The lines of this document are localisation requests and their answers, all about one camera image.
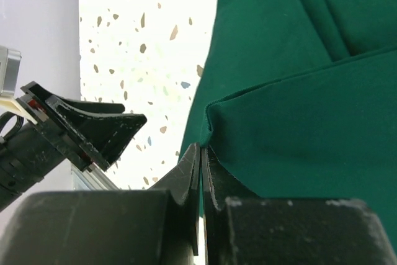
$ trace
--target terrazzo floor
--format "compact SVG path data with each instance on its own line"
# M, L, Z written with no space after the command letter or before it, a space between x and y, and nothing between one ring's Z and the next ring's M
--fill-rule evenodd
M122 189L147 189L177 163L216 0L79 0L79 11L82 99L148 118L106 175Z

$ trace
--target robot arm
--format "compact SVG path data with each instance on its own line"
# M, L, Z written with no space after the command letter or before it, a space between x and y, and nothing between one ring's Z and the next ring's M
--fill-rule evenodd
M15 99L20 60L0 46L0 106L7 110L0 116L0 211L66 158L80 171L106 171L146 123L144 115L123 114L122 104L63 99L35 82Z

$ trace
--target green cloth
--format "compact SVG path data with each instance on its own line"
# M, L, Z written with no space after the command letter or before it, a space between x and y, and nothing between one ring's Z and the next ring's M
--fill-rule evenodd
M396 20L395 0L218 0L181 152L210 145L264 197L363 199L396 248Z

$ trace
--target black cable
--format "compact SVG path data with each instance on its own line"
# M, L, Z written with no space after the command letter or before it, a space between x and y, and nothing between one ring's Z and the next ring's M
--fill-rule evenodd
M10 119L14 116L17 117L17 121L15 122L12 129L10 129L8 133L6 133L6 135L4 136L5 140L10 139L10 137L15 135L22 128L24 124L24 118L11 112L5 112L0 116L0 133L2 132L8 121L10 121Z

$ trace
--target red component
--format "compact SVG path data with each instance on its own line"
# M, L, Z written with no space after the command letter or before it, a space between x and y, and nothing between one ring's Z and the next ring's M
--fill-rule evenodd
M85 152L82 152L82 153L80 154L80 158L83 159L83 160L85 160L85 161L88 161L90 164L92 164L92 163L94 162L94 161L88 156L88 154L85 153Z
M41 112L43 112L44 114L47 114L46 111L44 110L44 108L35 100L35 99L31 99L28 103L27 103L31 108L35 109L35 110L40 110Z

